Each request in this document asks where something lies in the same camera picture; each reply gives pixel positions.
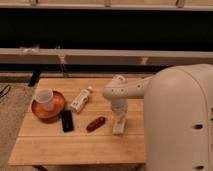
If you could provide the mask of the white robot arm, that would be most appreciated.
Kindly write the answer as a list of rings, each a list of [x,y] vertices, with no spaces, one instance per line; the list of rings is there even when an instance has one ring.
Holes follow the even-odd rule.
[[[169,67],[134,82],[116,75],[103,96],[119,117],[129,99],[144,101],[146,171],[212,171],[213,65]]]

